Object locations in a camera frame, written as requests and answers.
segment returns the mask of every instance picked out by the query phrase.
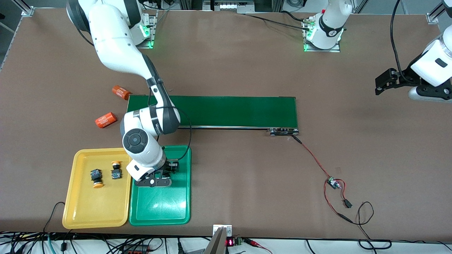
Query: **wire connector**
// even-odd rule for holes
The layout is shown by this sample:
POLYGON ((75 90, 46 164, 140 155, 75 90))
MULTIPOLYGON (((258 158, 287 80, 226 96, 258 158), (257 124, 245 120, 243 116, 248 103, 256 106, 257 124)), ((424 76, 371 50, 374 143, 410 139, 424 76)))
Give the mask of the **wire connector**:
POLYGON ((333 187, 333 189, 342 189, 342 187, 340 186, 340 183, 338 181, 336 181, 336 179, 334 179, 334 177, 330 177, 328 178, 328 180, 326 180, 328 182, 328 184, 333 187))
POLYGON ((350 203, 350 201, 349 200, 347 200, 347 199, 344 199, 344 205, 345 205, 345 207, 347 207, 347 208, 352 208, 352 204, 350 203))
POLYGON ((244 243, 247 243, 247 244, 249 244, 249 245, 251 245, 253 247, 257 247, 259 245, 257 242, 255 242, 255 241, 253 241, 253 240, 251 240, 249 238, 242 238, 242 240, 243 240, 244 243))

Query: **work table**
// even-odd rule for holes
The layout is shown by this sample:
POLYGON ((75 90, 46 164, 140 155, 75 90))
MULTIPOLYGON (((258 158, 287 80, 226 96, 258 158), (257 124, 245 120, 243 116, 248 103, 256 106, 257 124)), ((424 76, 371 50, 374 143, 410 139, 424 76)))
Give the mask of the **work table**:
MULTIPOLYGON (((300 25, 285 14, 261 15, 300 25)), ((170 11, 154 49, 143 52, 170 95, 296 97, 299 138, 347 182, 351 209, 327 189, 337 210, 354 219, 370 201, 375 215, 363 227, 374 239, 452 240, 451 105, 410 100, 408 88, 374 94, 374 79, 396 66, 389 22, 389 15, 351 15, 340 53, 303 52, 297 29, 229 12, 170 11)), ((423 15, 398 15, 402 68, 438 34, 423 15)), ((66 198, 74 154, 121 147, 119 123, 94 123, 126 112, 111 88, 148 89, 141 77, 103 66, 64 9, 23 18, 0 84, 0 230, 41 231, 66 198)), ((187 141, 188 130, 178 130, 159 143, 187 141)), ((364 237, 328 207, 325 175, 294 139, 194 130, 191 148, 188 224, 79 231, 211 235, 213 224, 232 224, 234 234, 249 237, 364 237)), ((66 231, 62 211, 48 231, 66 231)))

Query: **yellow tray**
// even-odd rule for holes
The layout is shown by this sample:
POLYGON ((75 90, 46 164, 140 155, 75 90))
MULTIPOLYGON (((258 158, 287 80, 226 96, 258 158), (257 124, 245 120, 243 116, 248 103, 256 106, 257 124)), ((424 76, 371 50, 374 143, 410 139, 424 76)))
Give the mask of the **yellow tray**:
POLYGON ((127 221, 131 177, 126 170, 131 158, 123 148, 78 151, 72 164, 63 226, 67 229, 117 227, 127 221), (121 161, 122 178, 112 179, 112 161, 121 161), (94 189, 90 171, 102 171, 103 187, 94 189))

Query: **electrical connector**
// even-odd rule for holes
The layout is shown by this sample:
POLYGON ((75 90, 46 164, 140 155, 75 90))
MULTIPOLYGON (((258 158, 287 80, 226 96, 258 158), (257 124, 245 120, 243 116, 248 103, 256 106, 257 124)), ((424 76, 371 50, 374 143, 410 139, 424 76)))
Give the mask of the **electrical connector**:
POLYGON ((328 184, 333 188, 333 189, 341 189, 342 187, 340 186, 340 183, 338 181, 336 181, 336 179, 334 179, 334 177, 330 177, 327 180, 328 184))
POLYGON ((350 203, 350 201, 348 201, 347 199, 344 199, 344 205, 345 205, 345 207, 347 207, 347 208, 352 208, 352 204, 350 203))
POLYGON ((62 242, 60 246, 60 251, 65 251, 67 249, 67 243, 62 242))
POLYGON ((251 240, 249 238, 242 238, 242 240, 243 240, 244 243, 249 244, 249 245, 251 245, 253 247, 257 247, 259 245, 257 242, 255 242, 255 241, 253 241, 253 240, 251 240))

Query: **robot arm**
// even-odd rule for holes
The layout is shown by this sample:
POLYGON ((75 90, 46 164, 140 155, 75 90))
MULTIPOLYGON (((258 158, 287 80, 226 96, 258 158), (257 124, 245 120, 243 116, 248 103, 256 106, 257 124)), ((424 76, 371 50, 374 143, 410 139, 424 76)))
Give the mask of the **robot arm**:
POLYGON ((154 137, 173 133, 180 124, 179 112, 154 64, 135 46, 146 38, 146 33, 134 33, 142 30, 146 14, 137 0, 70 0, 67 12, 78 29, 90 32, 106 67, 143 77, 157 100, 156 105, 126 113, 121 123, 122 145, 133 158, 127 170, 140 181, 168 164, 154 137))
MULTIPOLYGON (((452 0, 443 0, 443 5, 452 17, 452 0)), ((385 71, 375 79, 375 94, 390 88, 413 86, 408 92, 411 99, 452 102, 452 25, 427 45, 402 74, 394 68, 385 71)))
POLYGON ((345 21, 352 13, 351 0, 328 0, 324 12, 310 19, 315 21, 306 40, 320 49, 330 49, 340 40, 345 21))

